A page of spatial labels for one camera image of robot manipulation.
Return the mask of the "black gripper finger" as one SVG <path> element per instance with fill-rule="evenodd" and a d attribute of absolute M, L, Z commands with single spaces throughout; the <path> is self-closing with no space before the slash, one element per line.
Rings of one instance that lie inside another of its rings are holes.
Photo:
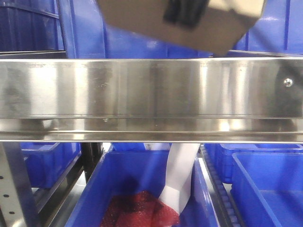
<path fill-rule="evenodd" d="M 196 28 L 208 4 L 208 0 L 169 0 L 163 20 L 184 28 Z"/>

